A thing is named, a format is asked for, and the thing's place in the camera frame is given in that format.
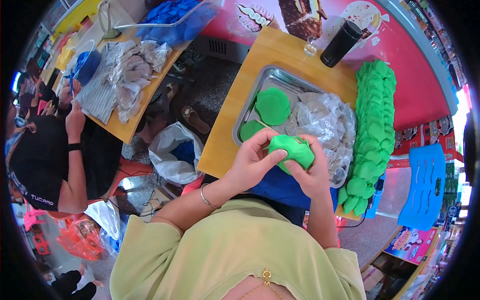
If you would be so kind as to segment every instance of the silver bangle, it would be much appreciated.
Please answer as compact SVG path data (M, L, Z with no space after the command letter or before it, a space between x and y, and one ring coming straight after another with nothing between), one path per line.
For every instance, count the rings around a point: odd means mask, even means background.
M205 202L205 204L210 205L214 209L220 209L220 207L216 207L215 205L211 204L207 199L204 197L204 186L207 185L208 183L202 184L200 187L200 196L202 197L202 200Z

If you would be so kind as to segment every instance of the gold necklace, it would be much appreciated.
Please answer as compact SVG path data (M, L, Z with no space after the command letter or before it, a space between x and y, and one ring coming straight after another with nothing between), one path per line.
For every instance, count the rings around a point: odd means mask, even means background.
M276 293L276 295L281 299L281 300L285 300L283 299L283 297L273 288L273 286L270 285L270 281L268 280L270 277L272 277L272 273L268 270L268 268L265 268L265 271L263 271L262 273L262 278L265 280L261 285L257 286L256 288L254 288L253 290L251 290L250 292L248 292L245 296L243 296L242 298L240 298L240 300L243 300L245 298L248 297L248 295L252 294L253 292L255 292L256 290L258 290L259 288L261 287L269 287L274 293Z

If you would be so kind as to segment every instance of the striped cloth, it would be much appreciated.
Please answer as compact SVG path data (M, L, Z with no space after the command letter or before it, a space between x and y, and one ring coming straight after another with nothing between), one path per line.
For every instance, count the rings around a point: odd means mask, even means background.
M102 60L92 79L82 86L82 90L75 96L75 100L89 114L99 119L105 125L116 105L113 85L103 80L104 74L108 72L107 56L113 50L116 42L108 42L103 47Z

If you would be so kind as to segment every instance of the light green shirt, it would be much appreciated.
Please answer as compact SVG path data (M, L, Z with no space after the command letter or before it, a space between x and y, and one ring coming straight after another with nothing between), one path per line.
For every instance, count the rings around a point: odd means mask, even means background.
M297 300L366 299L356 253L324 250L301 227L256 200L230 200L183 237L131 216L110 277L113 300L219 300L248 275Z

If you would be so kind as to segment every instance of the black wristband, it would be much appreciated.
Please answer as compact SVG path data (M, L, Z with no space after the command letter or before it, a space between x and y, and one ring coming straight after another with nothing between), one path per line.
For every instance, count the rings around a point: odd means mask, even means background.
M74 150L82 150L82 144L68 144L68 152L74 151Z

